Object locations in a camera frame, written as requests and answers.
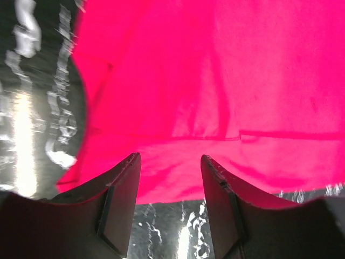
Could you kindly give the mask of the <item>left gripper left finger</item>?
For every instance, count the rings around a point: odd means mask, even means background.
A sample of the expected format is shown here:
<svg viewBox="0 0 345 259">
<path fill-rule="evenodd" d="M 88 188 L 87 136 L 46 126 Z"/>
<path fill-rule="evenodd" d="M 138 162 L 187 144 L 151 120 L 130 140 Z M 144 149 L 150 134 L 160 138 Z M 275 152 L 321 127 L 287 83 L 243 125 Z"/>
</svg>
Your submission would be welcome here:
<svg viewBox="0 0 345 259">
<path fill-rule="evenodd" d="M 69 210 L 63 256 L 127 256 L 140 171 L 141 156 L 132 153 L 51 200 Z"/>
</svg>

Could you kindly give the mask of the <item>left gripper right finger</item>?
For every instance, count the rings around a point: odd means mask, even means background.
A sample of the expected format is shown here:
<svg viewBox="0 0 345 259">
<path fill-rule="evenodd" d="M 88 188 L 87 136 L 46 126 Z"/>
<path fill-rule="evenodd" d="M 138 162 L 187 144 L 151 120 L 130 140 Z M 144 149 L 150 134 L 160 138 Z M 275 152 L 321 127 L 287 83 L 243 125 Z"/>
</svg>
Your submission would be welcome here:
<svg viewBox="0 0 345 259">
<path fill-rule="evenodd" d="M 216 258 L 304 258 L 297 204 L 269 194 L 203 155 L 201 171 Z"/>
</svg>

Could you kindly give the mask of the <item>magenta t shirt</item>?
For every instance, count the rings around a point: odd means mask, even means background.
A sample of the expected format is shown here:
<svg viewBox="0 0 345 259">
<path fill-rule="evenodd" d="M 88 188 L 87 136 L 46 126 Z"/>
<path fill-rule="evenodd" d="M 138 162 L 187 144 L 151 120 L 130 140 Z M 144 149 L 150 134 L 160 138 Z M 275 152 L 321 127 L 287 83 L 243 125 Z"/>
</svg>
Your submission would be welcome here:
<svg viewBox="0 0 345 259">
<path fill-rule="evenodd" d="M 201 156 L 303 202 L 344 194 L 344 1 L 86 1 L 88 119 L 61 192 L 142 156 L 137 202 L 204 197 Z"/>
</svg>

